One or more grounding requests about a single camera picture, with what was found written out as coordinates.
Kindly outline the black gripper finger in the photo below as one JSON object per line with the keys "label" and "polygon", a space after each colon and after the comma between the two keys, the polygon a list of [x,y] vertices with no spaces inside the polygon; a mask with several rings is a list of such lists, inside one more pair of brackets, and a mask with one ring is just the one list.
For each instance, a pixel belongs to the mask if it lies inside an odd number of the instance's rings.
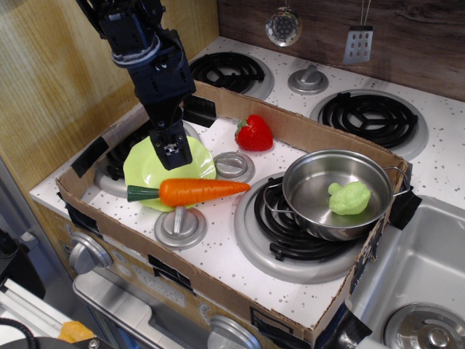
{"label": "black gripper finger", "polygon": [[183,121],[177,120],[173,125],[174,140],[177,152],[175,153],[176,164],[190,164],[193,160],[190,146],[185,133]]}
{"label": "black gripper finger", "polygon": [[182,165],[182,157],[176,135],[165,130],[150,131],[150,141],[158,159],[166,170],[172,170]]}

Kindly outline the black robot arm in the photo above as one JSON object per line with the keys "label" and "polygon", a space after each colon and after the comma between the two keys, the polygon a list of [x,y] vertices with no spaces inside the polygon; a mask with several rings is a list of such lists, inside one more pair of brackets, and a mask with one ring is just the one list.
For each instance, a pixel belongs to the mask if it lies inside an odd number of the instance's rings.
{"label": "black robot arm", "polygon": [[175,30],[164,29],[159,1],[79,1],[81,11],[106,40],[112,61],[127,70],[134,93],[153,128],[150,141],[167,170],[193,160],[181,103],[195,91],[184,47]]}

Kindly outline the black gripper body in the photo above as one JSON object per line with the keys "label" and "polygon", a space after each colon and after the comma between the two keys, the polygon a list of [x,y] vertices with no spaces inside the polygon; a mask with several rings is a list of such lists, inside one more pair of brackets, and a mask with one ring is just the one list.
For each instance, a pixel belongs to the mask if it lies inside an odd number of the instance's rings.
{"label": "black gripper body", "polygon": [[163,131],[179,120],[179,104],[194,93],[195,82],[176,30],[157,32],[155,43],[158,50],[128,72],[153,126]]}

